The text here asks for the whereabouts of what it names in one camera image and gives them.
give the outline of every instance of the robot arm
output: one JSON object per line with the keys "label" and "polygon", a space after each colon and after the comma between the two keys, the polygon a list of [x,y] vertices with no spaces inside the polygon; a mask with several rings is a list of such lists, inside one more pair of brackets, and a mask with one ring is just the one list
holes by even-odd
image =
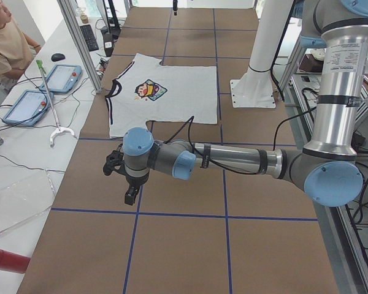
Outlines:
{"label": "robot arm", "polygon": [[185,141],[165,144],[154,141],[146,129],[131,129],[124,137],[123,152],[114,151],[104,166],[106,175],[112,171],[125,175],[129,183],[125,202],[134,204],[150,169],[188,179],[195,165],[269,174],[292,182],[325,206],[353,200],[362,188],[361,173],[354,165],[356,152],[350,142],[368,54],[368,1],[305,0],[302,42],[315,44],[320,36],[327,46],[326,57],[312,139],[302,151]]}

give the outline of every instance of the black keyboard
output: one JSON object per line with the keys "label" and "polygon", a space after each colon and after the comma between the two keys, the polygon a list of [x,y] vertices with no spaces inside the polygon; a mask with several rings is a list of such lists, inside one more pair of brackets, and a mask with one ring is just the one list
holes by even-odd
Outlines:
{"label": "black keyboard", "polygon": [[84,26],[80,26],[80,30],[83,34],[83,38],[85,38],[88,51],[98,50],[99,48],[98,48],[97,40],[94,36],[91,25],[85,24]]}

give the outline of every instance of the label on robot arm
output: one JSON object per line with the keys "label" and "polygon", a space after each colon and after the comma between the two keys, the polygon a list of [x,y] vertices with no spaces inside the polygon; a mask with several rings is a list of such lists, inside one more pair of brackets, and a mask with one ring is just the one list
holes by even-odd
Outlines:
{"label": "label on robot arm", "polygon": [[329,47],[326,51],[323,73],[357,72],[361,51],[361,43],[346,43]]}

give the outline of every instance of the black computer mouse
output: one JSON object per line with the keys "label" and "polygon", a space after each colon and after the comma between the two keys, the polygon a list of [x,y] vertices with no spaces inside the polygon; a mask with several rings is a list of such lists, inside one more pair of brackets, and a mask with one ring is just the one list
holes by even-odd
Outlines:
{"label": "black computer mouse", "polygon": [[62,53],[55,53],[55,54],[53,54],[52,55],[52,57],[50,58],[53,62],[55,62],[55,61],[59,61],[59,60],[63,60],[63,59],[65,59],[66,57],[65,57],[65,55],[64,54],[62,54]]}

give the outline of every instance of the red cup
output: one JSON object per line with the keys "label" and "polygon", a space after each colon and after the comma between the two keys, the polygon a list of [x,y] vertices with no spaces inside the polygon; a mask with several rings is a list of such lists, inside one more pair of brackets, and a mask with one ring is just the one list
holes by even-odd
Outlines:
{"label": "red cup", "polygon": [[30,257],[0,249],[0,270],[24,274],[29,265]]}

